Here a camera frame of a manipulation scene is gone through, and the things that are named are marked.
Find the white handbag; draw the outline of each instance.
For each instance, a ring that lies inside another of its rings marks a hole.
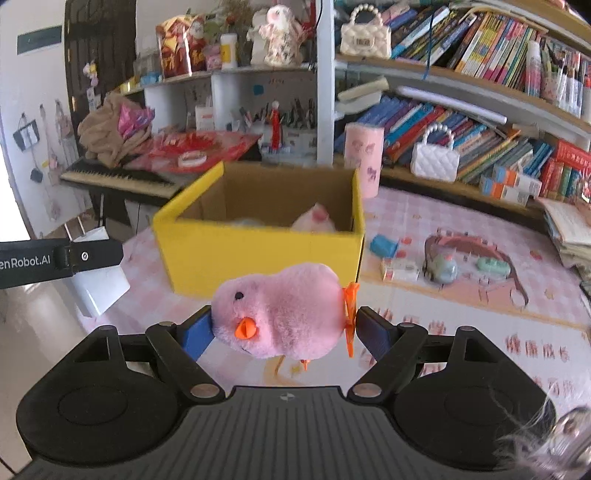
[[[443,130],[449,137],[446,147],[427,144],[431,132]],[[423,141],[414,146],[410,171],[424,179],[455,181],[460,154],[453,151],[452,131],[442,124],[432,124],[423,135]]]
[[[378,24],[355,24],[357,14],[363,10],[373,13]],[[382,15],[373,5],[358,5],[351,13],[349,23],[341,26],[340,36],[340,52],[344,55],[388,59],[392,54],[390,27],[384,26]]]

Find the toy car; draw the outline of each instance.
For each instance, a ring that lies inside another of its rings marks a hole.
[[[476,267],[481,272],[494,273],[496,275],[508,276],[511,273],[511,267],[507,262],[497,260],[496,258],[480,257],[476,262]]]
[[[457,262],[452,254],[439,253],[434,258],[427,256],[423,271],[429,280],[449,284],[457,278]]]

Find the cardboard box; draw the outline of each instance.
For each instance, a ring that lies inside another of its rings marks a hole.
[[[516,203],[523,207],[527,205],[527,200],[530,198],[530,194],[527,192],[497,183],[487,177],[480,178],[480,191],[489,197]]]
[[[316,202],[336,233],[292,232]],[[265,227],[236,226],[240,218]],[[353,170],[220,163],[167,203],[153,228],[173,290],[209,299],[226,280],[303,262],[328,265],[343,286],[358,276],[365,224]]]

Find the pink cylinder container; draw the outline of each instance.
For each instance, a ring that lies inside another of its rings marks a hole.
[[[351,123],[345,126],[345,167],[356,168],[364,199],[378,194],[384,128]]]

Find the orange beak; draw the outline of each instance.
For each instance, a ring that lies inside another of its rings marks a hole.
[[[256,335],[256,322],[250,317],[244,317],[236,327],[234,335],[240,340],[248,340],[254,337]]]

